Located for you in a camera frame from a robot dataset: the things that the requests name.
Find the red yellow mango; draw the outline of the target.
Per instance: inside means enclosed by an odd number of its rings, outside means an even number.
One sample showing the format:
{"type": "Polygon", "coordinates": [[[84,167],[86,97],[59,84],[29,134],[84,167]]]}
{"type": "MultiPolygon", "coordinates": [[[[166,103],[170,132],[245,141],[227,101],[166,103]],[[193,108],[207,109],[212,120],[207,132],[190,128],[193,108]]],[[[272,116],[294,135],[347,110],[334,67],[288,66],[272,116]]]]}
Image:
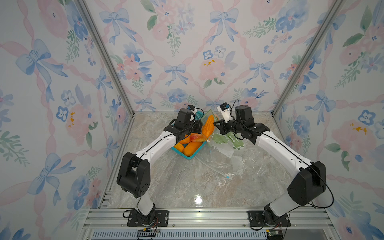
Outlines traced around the red yellow mango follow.
{"type": "Polygon", "coordinates": [[[190,135],[190,141],[191,142],[205,142],[207,141],[207,137],[203,134],[193,134],[190,135]]]}

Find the large orange mango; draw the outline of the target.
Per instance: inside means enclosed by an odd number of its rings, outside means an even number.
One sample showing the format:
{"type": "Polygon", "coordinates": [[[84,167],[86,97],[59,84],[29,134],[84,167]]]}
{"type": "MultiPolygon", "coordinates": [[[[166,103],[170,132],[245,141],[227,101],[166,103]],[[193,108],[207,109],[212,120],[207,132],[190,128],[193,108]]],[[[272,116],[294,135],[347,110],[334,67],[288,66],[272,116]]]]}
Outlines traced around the large orange mango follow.
{"type": "Polygon", "coordinates": [[[213,134],[213,132],[215,130],[214,122],[215,122],[214,116],[210,115],[207,118],[206,123],[203,125],[203,128],[202,128],[202,141],[203,142],[208,140],[210,138],[210,136],[213,134]]]}

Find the clear zip-top bag green print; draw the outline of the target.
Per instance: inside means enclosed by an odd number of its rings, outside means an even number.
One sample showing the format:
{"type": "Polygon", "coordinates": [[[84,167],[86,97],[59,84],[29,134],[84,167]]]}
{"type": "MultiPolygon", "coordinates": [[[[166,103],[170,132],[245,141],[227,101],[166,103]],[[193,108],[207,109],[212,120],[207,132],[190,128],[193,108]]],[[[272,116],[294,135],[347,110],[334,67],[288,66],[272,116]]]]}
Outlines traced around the clear zip-top bag green print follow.
{"type": "Polygon", "coordinates": [[[232,132],[221,135],[219,129],[213,125],[213,133],[210,135],[208,145],[224,156],[231,158],[235,152],[245,147],[243,140],[238,140],[232,132]]]}

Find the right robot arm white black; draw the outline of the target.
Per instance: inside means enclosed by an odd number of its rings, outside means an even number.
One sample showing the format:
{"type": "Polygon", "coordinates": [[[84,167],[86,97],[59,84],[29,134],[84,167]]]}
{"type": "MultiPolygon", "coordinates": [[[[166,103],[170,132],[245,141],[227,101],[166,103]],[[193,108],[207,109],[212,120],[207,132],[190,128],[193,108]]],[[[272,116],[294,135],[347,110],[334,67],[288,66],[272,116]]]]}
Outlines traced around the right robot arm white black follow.
{"type": "Polygon", "coordinates": [[[229,132],[240,134],[244,139],[267,151],[293,177],[287,190],[264,207],[263,222],[277,225],[288,218],[288,212],[305,206],[326,191],[326,167],[320,161],[312,162],[301,156],[262,123],[255,123],[252,109],[247,105],[230,107],[223,103],[218,108],[222,119],[214,123],[221,135],[229,132]]]}

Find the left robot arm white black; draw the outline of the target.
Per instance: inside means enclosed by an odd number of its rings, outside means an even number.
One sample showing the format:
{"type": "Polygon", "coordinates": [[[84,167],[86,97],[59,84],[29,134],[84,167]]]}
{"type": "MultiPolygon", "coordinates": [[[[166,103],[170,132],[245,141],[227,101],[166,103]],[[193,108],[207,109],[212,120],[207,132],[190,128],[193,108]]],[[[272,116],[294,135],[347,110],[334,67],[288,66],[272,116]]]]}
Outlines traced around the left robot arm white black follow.
{"type": "Polygon", "coordinates": [[[180,109],[177,118],[173,119],[153,142],[136,153],[124,154],[117,184],[138,200],[135,210],[143,217],[152,219],[156,210],[147,193],[151,184],[151,167],[166,151],[191,133],[201,130],[201,121],[196,119],[197,112],[193,105],[180,109]]]}

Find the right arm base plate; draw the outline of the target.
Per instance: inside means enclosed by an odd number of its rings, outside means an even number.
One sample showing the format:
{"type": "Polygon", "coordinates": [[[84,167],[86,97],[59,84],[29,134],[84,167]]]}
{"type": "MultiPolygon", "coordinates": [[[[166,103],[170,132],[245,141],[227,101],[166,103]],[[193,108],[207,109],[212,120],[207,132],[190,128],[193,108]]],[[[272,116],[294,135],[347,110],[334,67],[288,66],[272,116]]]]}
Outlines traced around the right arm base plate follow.
{"type": "Polygon", "coordinates": [[[290,227],[291,222],[288,214],[277,217],[270,211],[247,211],[251,227],[290,227]]]}

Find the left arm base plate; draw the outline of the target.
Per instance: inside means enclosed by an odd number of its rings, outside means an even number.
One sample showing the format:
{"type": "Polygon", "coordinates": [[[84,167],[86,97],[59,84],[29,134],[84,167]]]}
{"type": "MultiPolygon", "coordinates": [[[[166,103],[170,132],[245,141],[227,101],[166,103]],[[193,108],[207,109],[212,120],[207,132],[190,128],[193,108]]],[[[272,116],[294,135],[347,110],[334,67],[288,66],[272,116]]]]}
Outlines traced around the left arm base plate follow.
{"type": "Polygon", "coordinates": [[[128,227],[167,227],[169,221],[169,211],[152,210],[147,216],[137,210],[127,210],[123,217],[127,219],[128,227]]]}

